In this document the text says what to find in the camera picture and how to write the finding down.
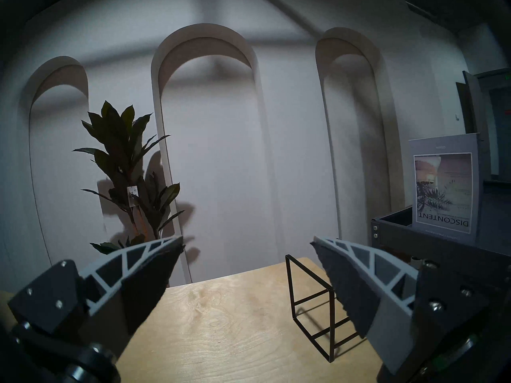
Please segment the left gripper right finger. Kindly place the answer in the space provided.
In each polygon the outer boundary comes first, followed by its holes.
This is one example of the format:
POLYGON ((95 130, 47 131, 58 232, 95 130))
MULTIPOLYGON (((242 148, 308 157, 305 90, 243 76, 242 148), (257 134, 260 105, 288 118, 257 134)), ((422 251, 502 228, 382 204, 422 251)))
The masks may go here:
POLYGON ((426 260, 340 239, 311 242, 336 298, 382 361, 379 375, 498 375, 491 364, 492 293, 426 260))

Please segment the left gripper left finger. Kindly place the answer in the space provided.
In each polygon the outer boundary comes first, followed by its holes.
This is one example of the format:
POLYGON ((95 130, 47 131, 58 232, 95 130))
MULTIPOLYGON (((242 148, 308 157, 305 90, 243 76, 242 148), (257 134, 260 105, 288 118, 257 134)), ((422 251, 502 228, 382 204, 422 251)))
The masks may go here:
POLYGON ((73 344, 126 347, 167 288, 184 250, 172 236, 102 254, 78 271, 59 261, 8 302, 18 323, 73 344))

